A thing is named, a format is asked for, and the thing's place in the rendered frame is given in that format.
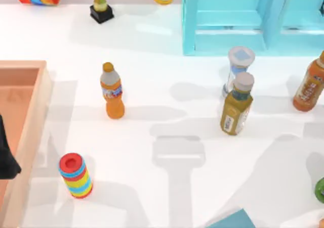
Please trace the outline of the orange soda bottle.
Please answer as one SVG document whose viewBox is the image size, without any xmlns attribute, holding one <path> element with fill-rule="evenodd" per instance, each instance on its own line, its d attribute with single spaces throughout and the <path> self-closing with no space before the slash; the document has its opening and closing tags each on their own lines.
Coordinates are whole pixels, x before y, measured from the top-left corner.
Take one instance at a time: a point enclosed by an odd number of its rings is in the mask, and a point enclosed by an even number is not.
<svg viewBox="0 0 324 228">
<path fill-rule="evenodd" d="M 106 100 L 106 112 L 111 119 L 120 119 L 125 113 L 121 83 L 120 76 L 114 69 L 114 65 L 110 62 L 104 63 L 100 84 L 103 97 Z"/>
</svg>

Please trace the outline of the olive tea bottle grey cap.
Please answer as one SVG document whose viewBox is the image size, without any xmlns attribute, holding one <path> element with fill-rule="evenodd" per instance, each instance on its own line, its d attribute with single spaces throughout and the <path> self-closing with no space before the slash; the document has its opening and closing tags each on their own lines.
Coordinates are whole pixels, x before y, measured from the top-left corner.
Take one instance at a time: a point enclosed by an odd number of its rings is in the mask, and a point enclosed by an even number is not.
<svg viewBox="0 0 324 228">
<path fill-rule="evenodd" d="M 233 88 L 225 98 L 221 129 L 228 135 L 238 135 L 244 128 L 253 102 L 251 90 L 254 77 L 248 72 L 240 72 L 233 81 Z"/>
</svg>

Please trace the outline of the clear bottle with grey lid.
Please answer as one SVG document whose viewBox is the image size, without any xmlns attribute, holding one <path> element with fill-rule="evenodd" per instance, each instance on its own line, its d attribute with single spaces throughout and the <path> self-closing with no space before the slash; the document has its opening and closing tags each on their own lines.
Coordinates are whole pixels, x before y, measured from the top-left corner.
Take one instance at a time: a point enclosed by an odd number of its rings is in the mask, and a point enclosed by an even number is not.
<svg viewBox="0 0 324 228">
<path fill-rule="evenodd" d="M 233 81 L 236 75 L 241 72 L 247 72 L 248 68 L 255 60 L 255 53 L 248 47 L 235 46 L 228 52 L 230 63 L 227 82 L 223 85 L 222 94 L 226 97 L 233 89 Z"/>
</svg>

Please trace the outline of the light blue rack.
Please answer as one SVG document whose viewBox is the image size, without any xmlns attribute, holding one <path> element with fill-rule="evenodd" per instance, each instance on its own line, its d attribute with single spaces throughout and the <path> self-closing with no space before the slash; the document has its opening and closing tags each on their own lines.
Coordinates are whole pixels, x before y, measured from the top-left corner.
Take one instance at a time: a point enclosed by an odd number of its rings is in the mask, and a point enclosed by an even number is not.
<svg viewBox="0 0 324 228">
<path fill-rule="evenodd" d="M 324 50 L 324 0 L 182 0 L 183 53 L 223 56 L 246 46 L 259 56 Z"/>
</svg>

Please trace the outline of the gold trophy on black base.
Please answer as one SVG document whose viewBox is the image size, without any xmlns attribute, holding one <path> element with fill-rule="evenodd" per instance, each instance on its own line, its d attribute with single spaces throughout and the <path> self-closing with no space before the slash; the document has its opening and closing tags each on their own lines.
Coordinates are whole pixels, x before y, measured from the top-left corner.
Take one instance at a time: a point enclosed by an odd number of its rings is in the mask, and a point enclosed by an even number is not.
<svg viewBox="0 0 324 228">
<path fill-rule="evenodd" d="M 113 10 L 106 0 L 93 0 L 90 16 L 99 24 L 114 18 Z"/>
</svg>

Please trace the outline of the shallow salmon-coloured box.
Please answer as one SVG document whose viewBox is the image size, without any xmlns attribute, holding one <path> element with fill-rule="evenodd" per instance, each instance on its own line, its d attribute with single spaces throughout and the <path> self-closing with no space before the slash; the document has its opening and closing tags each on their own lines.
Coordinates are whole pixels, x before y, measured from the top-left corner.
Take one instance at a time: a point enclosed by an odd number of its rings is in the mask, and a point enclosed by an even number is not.
<svg viewBox="0 0 324 228">
<path fill-rule="evenodd" d="M 41 140 L 52 81 L 46 61 L 0 60 L 0 114 L 11 151 L 22 168 L 0 180 L 0 228 L 18 228 L 33 161 Z"/>
</svg>

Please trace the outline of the orange-brown tea bottle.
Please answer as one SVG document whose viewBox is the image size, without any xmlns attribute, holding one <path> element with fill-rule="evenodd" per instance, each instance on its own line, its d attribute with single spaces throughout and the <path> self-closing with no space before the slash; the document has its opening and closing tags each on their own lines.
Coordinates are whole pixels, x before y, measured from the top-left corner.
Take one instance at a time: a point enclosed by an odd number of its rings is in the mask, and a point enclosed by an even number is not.
<svg viewBox="0 0 324 228">
<path fill-rule="evenodd" d="M 294 98 L 294 107 L 303 112 L 314 108 L 324 89 L 324 51 L 312 61 Z"/>
</svg>

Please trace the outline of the green bottle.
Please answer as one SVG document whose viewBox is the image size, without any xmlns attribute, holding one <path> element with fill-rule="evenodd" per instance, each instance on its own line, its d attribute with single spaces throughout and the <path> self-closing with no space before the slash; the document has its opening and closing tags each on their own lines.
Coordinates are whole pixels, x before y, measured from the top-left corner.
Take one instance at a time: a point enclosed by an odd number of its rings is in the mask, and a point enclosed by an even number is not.
<svg viewBox="0 0 324 228">
<path fill-rule="evenodd" d="M 314 194 L 318 201 L 324 204 L 324 177 L 316 183 Z"/>
</svg>

